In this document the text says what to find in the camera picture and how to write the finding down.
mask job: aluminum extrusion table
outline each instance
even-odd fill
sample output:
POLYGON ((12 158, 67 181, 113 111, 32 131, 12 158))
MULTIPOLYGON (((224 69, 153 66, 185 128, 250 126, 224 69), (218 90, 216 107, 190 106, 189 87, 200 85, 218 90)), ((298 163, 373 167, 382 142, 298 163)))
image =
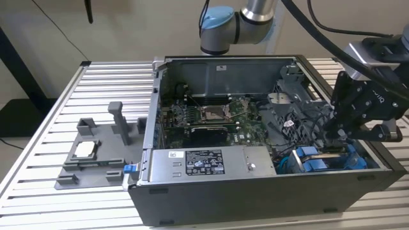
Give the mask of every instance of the aluminum extrusion table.
MULTIPOLYGON (((309 61, 333 86, 341 65, 330 58, 309 61)), ((148 229, 120 186, 73 190, 56 190, 53 186, 77 135, 79 119, 92 117, 97 124, 113 124, 107 111, 111 101, 124 103, 129 122, 147 116, 152 82, 152 62, 92 62, 80 67, 0 185, 0 230, 148 229)), ((398 120, 398 126, 404 141, 384 144, 409 170, 406 118, 398 120)), ((193 227, 194 230, 409 229, 409 175, 385 191, 366 194, 344 213, 172 228, 193 227)))

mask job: open computer tower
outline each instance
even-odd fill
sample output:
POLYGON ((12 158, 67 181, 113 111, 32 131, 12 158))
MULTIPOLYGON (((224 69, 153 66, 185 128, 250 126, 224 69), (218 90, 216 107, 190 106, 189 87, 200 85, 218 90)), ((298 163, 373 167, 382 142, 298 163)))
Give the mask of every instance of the open computer tower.
POLYGON ((384 145, 325 137, 330 94, 302 56, 165 57, 128 187, 144 224, 342 212, 388 188, 384 145))

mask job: black cable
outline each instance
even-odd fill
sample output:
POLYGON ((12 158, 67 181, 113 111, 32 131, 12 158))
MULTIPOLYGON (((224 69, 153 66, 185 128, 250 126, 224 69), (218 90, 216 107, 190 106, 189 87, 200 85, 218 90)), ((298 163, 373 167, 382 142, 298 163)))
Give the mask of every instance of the black cable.
POLYGON ((317 126, 318 124, 318 121, 321 118, 326 117, 325 114, 320 115, 316 119, 314 119, 314 122, 313 122, 313 126, 312 126, 312 129, 309 131, 309 136, 313 138, 313 131, 314 131, 314 127, 317 126))
POLYGON ((200 18, 198 18, 198 37, 201 36, 201 33, 202 33, 202 25, 204 25, 204 20, 205 20, 206 9, 209 7, 209 2, 210 2, 210 0, 205 0, 202 12, 200 13, 200 18))
POLYGON ((77 51, 83 54, 84 58, 87 59, 87 61, 89 61, 88 57, 85 56, 85 54, 81 52, 81 50, 77 48, 77 46, 72 43, 72 41, 68 39, 65 33, 63 32, 63 30, 60 29, 60 27, 57 26, 57 24, 53 22, 53 20, 51 19, 51 17, 47 15, 47 13, 44 12, 44 10, 41 9, 41 7, 39 6, 39 4, 36 3, 35 0, 32 0, 32 2, 35 3, 35 5, 37 6, 37 8, 40 9, 40 11, 43 12, 43 14, 45 15, 45 17, 51 20, 51 22, 53 23, 53 25, 56 26, 56 28, 59 29, 59 31, 61 32, 63 36, 65 37, 67 41, 72 44, 72 46, 77 49, 77 51))
POLYGON ((333 29, 330 27, 326 27, 325 25, 322 25, 320 23, 317 17, 314 16, 312 0, 306 0, 306 4, 308 4, 308 11, 309 11, 309 14, 312 16, 313 22, 316 23, 316 25, 322 30, 326 30, 329 32, 338 33, 338 34, 346 34, 346 35, 362 35, 362 36, 388 37, 388 38, 393 37, 393 34, 381 34, 381 33, 374 33, 374 32, 365 32, 365 31, 340 30, 340 29, 333 29))
POLYGON ((365 77, 373 80, 380 86, 382 86, 392 94, 394 94, 400 99, 409 101, 409 90, 402 85, 396 85, 377 75, 362 63, 360 63, 350 55, 348 55, 334 43, 322 35, 317 30, 312 22, 308 20, 301 10, 296 6, 292 0, 282 0, 288 11, 296 18, 300 25, 304 27, 309 35, 314 40, 322 45, 322 47, 344 62, 350 66, 357 72, 360 72, 365 77))
POLYGON ((293 144, 290 147, 285 148, 284 150, 281 150, 277 155, 281 155, 285 151, 288 151, 290 148, 293 148, 296 146, 296 144, 293 144))
POLYGON ((15 147, 15 148, 17 148, 17 149, 20 149, 20 150, 24 150, 24 148, 19 147, 19 146, 16 146, 16 145, 12 145, 11 143, 7 143, 5 140, 3 140, 3 138, 0 138, 0 141, 1 141, 4 144, 7 144, 8 146, 12 146, 12 147, 15 147))

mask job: wall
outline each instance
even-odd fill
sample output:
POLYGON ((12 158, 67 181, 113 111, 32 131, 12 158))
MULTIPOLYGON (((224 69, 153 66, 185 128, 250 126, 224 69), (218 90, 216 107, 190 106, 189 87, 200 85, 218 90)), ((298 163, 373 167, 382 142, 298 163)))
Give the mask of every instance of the wall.
MULTIPOLYGON (((36 2, 92 61, 152 60, 153 56, 201 53, 197 21, 204 0, 93 0, 93 24, 88 24, 83 0, 36 2)), ((212 0, 210 5, 230 5, 238 10, 245 2, 212 0)), ((306 12, 305 0, 296 3, 306 12)), ((400 33, 409 22, 408 0, 313 0, 313 5, 321 22, 337 28, 400 33)), ((57 97, 84 57, 31 0, 0 1, 0 26, 47 95, 57 97)), ((342 47, 361 38, 326 35, 342 47)), ((264 52, 265 44, 236 45, 229 54, 264 52)), ((276 53, 330 57, 288 13, 276 53)), ((3 69, 0 66, 0 83, 9 74, 3 69)), ((1 98, 21 97, 16 83, 0 84, 0 92, 7 91, 11 94, 0 94, 1 98)))
MULTIPOLYGON (((309 16, 306 0, 294 0, 294 3, 309 16)), ((401 34, 409 23, 408 0, 312 0, 312 5, 320 22, 337 29, 401 34)), ((364 39, 364 36, 330 32, 324 32, 324 35, 341 48, 349 41, 364 39)), ((276 54, 304 54, 310 58, 333 56, 309 36, 289 12, 284 16, 276 54)))
MULTIPOLYGON (((83 0, 36 0, 92 61, 200 55, 202 0, 93 0, 88 24, 83 0)), ((240 9, 246 0, 212 0, 240 9)), ((0 1, 0 26, 48 96, 63 91, 84 57, 29 0, 0 1)), ((232 46, 230 54, 262 54, 265 45, 232 46)))

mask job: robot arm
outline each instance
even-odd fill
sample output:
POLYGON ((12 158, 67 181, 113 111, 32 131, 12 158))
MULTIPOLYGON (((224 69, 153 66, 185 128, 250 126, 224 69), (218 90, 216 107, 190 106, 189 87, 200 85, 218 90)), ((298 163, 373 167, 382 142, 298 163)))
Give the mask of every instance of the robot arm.
MULTIPOLYGON (((385 80, 396 85, 409 84, 409 26, 393 38, 366 38, 349 43, 345 52, 385 80)), ((369 80, 345 65, 338 73, 330 104, 333 118, 325 125, 329 138, 346 135, 353 139, 400 142, 402 133, 396 120, 409 108, 408 100, 390 93, 381 84, 369 80), (361 126, 382 120, 372 130, 361 126)))
POLYGON ((200 26, 201 51, 222 55, 230 44, 257 44, 272 28, 277 0, 249 0, 240 12, 228 6, 210 7, 200 26))

